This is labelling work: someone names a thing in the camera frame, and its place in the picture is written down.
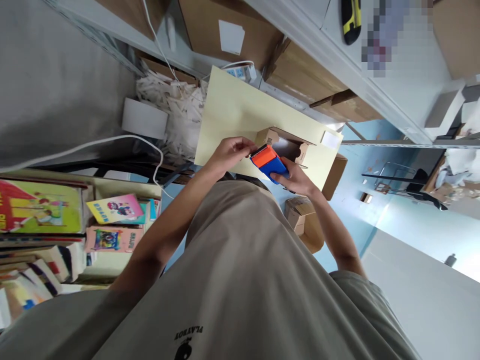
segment paper shredding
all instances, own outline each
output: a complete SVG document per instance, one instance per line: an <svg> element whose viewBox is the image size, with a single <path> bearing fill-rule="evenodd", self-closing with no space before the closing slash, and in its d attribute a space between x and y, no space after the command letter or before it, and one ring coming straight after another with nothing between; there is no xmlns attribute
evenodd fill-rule
<svg viewBox="0 0 480 360"><path fill-rule="evenodd" d="M136 93L141 102L153 104L168 114L166 141L161 147L165 158L175 165L193 162L208 84L202 82L197 87L151 70L146 74L137 80Z"/></svg>

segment white label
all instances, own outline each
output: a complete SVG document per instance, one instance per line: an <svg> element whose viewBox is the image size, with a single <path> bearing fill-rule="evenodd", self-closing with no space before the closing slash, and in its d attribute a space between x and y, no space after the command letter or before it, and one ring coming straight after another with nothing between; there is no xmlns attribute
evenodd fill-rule
<svg viewBox="0 0 480 360"><path fill-rule="evenodd" d="M340 144L340 139L331 132L325 131L321 139L321 144L325 145L327 148L337 150Z"/></svg>
<svg viewBox="0 0 480 360"><path fill-rule="evenodd" d="M218 20L220 28L221 50L230 54L240 55L244 44L245 30L240 25Z"/></svg>

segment shelf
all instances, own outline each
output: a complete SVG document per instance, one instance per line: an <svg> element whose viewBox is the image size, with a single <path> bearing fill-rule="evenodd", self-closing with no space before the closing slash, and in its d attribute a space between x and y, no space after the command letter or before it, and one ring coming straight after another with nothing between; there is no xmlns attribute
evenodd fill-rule
<svg viewBox="0 0 480 360"><path fill-rule="evenodd" d="M123 41L151 56L163 60L158 47L153 40L135 30L118 16L107 10L95 0L58 0L56 5L76 19ZM212 65L222 67L228 61L201 55L190 49L187 30L183 21L178 1L172 1L168 9L175 22L176 49L173 52L169 46L165 18L158 29L157 37L163 53L171 65L202 78L210 73Z"/></svg>
<svg viewBox="0 0 480 360"><path fill-rule="evenodd" d="M374 77L365 70L361 54L373 25L375 0L361 2L362 31L351 46L343 40L340 0L319 0L329 3L321 29L306 15L308 8L295 0L245 1L412 141L432 143L424 125L451 77L422 9L409 9L385 76Z"/></svg>

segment black and yellow handle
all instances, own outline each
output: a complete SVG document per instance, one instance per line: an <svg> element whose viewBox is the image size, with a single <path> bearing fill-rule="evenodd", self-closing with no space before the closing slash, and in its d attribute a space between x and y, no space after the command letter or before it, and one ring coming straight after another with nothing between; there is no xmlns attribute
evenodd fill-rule
<svg viewBox="0 0 480 360"><path fill-rule="evenodd" d="M353 44L362 30L361 0L341 0L341 22L343 37L347 45Z"/></svg>

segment electrical cord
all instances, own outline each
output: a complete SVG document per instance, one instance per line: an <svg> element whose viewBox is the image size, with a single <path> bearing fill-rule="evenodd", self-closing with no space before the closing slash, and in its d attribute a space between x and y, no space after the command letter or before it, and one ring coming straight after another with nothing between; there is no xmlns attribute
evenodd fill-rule
<svg viewBox="0 0 480 360"><path fill-rule="evenodd" d="M21 169L28 168L28 167L30 167L32 165L35 165L35 164L38 164L38 163L43 163L43 162L46 162L46 161L49 161L49 160L61 158L65 155L73 154L73 153L77 152L78 150L87 148L87 147L92 146L92 145L108 143L108 142L111 142L113 140L126 139L126 138L134 138L134 139L141 140L144 143L150 145L152 148L154 148L155 150L157 150L160 153L160 162L158 163L158 165L155 168L155 172L153 173L152 180L156 185L158 185L160 187L161 191L163 191L165 193L165 195L167 195L169 198L173 199L173 197L170 196L169 193L166 192L165 189L157 182L157 172L159 171L160 166L162 166L162 164L164 162L164 153L162 152L162 150L160 150L158 147L153 145L151 142L148 142L144 138L142 138L140 136L137 136L137 135L119 135L119 136L114 136L114 137L108 137L108 138L101 139L101 140L90 141L90 142L84 143L82 145L73 147L69 150L58 152L58 153L55 153L55 154L52 154L52 155L37 157L37 158L31 159L31 160L21 162L17 165L13 165L13 166L0 167L0 173L9 173L9 172L21 170Z"/></svg>
<svg viewBox="0 0 480 360"><path fill-rule="evenodd" d="M146 3L146 0L143 0L143 7L145 8L145 13L146 13L146 20L148 21L148 26L150 27L150 30L151 32L153 33L153 38L155 39L155 45L156 47L158 48L158 50L160 50L160 53L161 55L163 56L163 59L165 60L166 64L168 65L168 68L170 69L171 71L171 74L173 75L173 77L175 78L175 80L177 80L179 83L180 83L180 80L179 78L177 77L177 75L175 74L175 71L172 69L172 67L170 66L170 63L169 63L169 60L167 59L167 57L165 56L163 50L162 50L162 47L160 46L160 42L159 42L159 39L157 37L157 33L155 32L155 29L150 21L150 13L149 13L149 9L147 7L147 3ZM244 64L244 63L250 63L252 64L254 67L255 67L255 63L253 61L250 61L250 60L244 60L244 61L236 61L236 62L232 62L232 63L229 63L225 66L222 66L221 69L224 70L232 65L238 65L238 64ZM208 78L210 76L210 74L204 76L201 78L201 80L205 80L206 78ZM205 100L200 100L199 98L196 98L195 96L193 95L190 95L192 98L194 98L195 100L198 100L199 102L201 103L204 103Z"/></svg>

